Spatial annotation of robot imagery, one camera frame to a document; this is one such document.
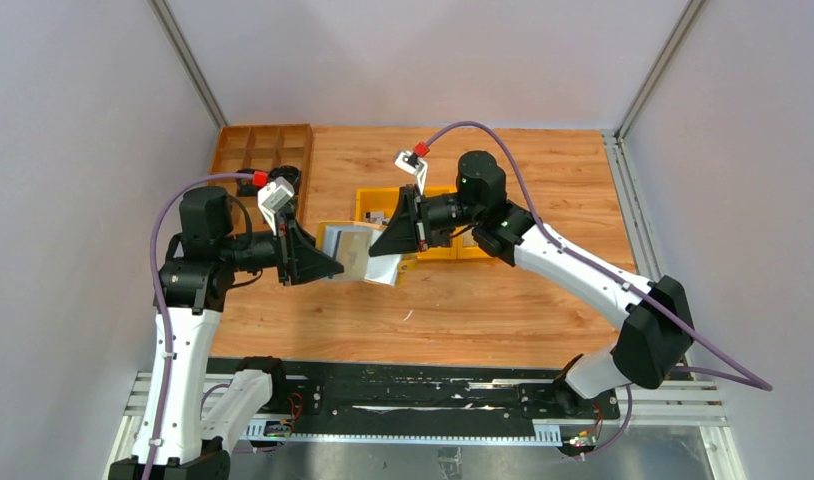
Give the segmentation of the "yellow leather card holder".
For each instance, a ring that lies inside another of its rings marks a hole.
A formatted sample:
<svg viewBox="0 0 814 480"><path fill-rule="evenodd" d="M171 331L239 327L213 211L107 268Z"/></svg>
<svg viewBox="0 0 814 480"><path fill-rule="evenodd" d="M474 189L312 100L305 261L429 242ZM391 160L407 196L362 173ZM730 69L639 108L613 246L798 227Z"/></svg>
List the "yellow leather card holder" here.
<svg viewBox="0 0 814 480"><path fill-rule="evenodd" d="M321 222L316 247L344 267L327 277L336 282L365 282L395 287L401 277L416 268L416 254L372 257L370 248L384 231L382 225L356 221Z"/></svg>

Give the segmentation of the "tan credit card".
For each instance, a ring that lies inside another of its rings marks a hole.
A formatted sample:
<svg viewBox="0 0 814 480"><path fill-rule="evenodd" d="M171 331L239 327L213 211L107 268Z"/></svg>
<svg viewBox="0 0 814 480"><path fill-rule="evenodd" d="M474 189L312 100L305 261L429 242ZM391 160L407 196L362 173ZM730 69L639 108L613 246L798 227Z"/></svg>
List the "tan credit card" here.
<svg viewBox="0 0 814 480"><path fill-rule="evenodd" d="M343 231L338 235L335 259L343 266L343 272L335 276L336 280L365 280L372 237L370 231Z"/></svg>

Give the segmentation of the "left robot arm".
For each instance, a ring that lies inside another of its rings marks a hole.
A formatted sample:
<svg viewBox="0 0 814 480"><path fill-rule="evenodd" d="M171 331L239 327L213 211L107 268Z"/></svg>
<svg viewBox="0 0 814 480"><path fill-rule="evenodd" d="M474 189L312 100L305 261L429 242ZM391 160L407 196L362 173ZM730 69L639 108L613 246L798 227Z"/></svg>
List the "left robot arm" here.
<svg viewBox="0 0 814 480"><path fill-rule="evenodd" d="M164 259L151 255L157 328L142 426L130 455L111 463L112 479L225 479L254 416L276 413L291 394L281 360L246 357L215 405L205 409L205 376L215 332L238 272L273 268L286 286L342 272L297 223L293 185L252 177L268 230L233 231L235 198L210 176L171 197L180 232Z"/></svg>

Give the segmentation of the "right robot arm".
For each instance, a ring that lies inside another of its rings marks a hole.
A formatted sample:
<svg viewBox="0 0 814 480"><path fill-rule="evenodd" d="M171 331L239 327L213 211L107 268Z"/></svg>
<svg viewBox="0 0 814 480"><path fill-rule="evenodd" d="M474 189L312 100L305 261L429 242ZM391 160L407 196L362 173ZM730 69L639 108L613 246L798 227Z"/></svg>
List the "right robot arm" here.
<svg viewBox="0 0 814 480"><path fill-rule="evenodd" d="M553 392L563 415L581 416L594 397L616 387L659 388L692 345L692 337L672 320L689 311L677 280L629 273L562 239L508 198L506 173L490 153L463 154L455 191L436 196L425 193L428 166L421 156L401 151L394 163L415 181L400 187L394 213L371 244L370 256L425 252L464 226L487 255L554 282L618 328L614 344L564 367Z"/></svg>

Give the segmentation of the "silver cards in bin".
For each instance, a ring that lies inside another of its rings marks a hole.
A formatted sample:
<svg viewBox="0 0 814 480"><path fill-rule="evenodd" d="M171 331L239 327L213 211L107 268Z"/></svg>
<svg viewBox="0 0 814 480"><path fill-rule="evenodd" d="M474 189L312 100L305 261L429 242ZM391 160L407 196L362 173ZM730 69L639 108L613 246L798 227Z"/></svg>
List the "silver cards in bin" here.
<svg viewBox="0 0 814 480"><path fill-rule="evenodd" d="M389 218L384 211L367 211L363 214L363 220L381 226L386 226L389 223Z"/></svg>

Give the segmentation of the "left yellow bin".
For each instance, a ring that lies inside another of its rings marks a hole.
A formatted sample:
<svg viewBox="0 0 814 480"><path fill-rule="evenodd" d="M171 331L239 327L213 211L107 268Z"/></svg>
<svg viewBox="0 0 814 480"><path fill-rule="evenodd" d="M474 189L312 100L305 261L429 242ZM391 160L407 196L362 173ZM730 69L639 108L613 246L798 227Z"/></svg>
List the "left yellow bin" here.
<svg viewBox="0 0 814 480"><path fill-rule="evenodd" d="M364 222L367 211L384 211L389 221L399 201L399 187L358 188L355 194L354 220Z"/></svg>

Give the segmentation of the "yellow bin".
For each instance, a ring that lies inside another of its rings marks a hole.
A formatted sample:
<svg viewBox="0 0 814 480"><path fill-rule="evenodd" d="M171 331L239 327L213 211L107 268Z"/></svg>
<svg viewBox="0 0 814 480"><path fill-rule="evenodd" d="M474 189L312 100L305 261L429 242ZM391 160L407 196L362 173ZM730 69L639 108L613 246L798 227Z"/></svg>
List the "yellow bin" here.
<svg viewBox="0 0 814 480"><path fill-rule="evenodd" d="M364 222L367 211L384 211L389 221L399 201L399 187L358 188L355 194L354 220Z"/></svg>
<svg viewBox="0 0 814 480"><path fill-rule="evenodd" d="M452 244L456 247L458 260L484 260L490 258L490 255L478 245L472 226L466 226L456 231L452 235Z"/></svg>
<svg viewBox="0 0 814 480"><path fill-rule="evenodd" d="M426 186L425 187L425 196L430 198L431 196L438 196L447 193L455 193L456 188L454 186ZM447 235L443 234L442 239L446 240L442 246L439 247L431 247L427 251L417 253L417 259L419 262L424 261L453 261L457 259L457 247L459 245L460 240L458 238L451 239L452 233Z"/></svg>

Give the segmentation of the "middle yellow bin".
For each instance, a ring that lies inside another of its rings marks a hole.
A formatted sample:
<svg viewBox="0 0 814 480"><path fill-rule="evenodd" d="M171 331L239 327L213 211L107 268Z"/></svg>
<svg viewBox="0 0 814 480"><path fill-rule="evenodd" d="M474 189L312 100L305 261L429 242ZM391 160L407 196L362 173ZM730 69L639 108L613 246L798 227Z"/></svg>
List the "middle yellow bin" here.
<svg viewBox="0 0 814 480"><path fill-rule="evenodd" d="M431 196L438 196L447 193L455 193L456 188L454 186L426 186L425 187L425 196L430 198ZM451 239L452 233L447 235L443 234L442 239L446 240L442 246L439 247L431 247L427 251L417 253L417 259L419 262L424 261L453 261L457 259L457 247L459 245L460 240L458 238Z"/></svg>

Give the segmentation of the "right yellow bin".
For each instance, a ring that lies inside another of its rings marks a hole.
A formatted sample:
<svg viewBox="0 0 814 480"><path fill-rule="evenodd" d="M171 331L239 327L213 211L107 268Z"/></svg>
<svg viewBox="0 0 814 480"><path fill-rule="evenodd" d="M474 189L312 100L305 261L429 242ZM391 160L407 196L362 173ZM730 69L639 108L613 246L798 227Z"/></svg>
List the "right yellow bin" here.
<svg viewBox="0 0 814 480"><path fill-rule="evenodd" d="M490 255L478 245L472 226L466 226L456 231L452 235L452 244L456 247L458 260L484 260L490 258Z"/></svg>

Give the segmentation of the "wooden compartment tray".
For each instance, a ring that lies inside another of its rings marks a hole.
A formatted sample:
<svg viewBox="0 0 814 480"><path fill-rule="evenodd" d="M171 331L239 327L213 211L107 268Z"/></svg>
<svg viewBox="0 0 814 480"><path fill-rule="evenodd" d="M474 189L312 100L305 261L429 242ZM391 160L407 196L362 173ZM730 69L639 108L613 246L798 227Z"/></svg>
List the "wooden compartment tray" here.
<svg viewBox="0 0 814 480"><path fill-rule="evenodd" d="M241 169L270 171L294 167L300 178L293 182L296 218L303 223L311 171L313 130L309 124L237 125L220 130L210 174L235 173Z"/></svg>

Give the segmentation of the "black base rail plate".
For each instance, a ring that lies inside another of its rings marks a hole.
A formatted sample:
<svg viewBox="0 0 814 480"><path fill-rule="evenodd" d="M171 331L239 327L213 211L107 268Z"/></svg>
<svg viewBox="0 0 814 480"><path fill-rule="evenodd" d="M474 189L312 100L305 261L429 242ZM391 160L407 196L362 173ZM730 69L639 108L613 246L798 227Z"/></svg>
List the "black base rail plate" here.
<svg viewBox="0 0 814 480"><path fill-rule="evenodd" d="M297 435L519 438L537 420L616 420L613 391L578 405L549 396L555 369L287 361L304 405Z"/></svg>

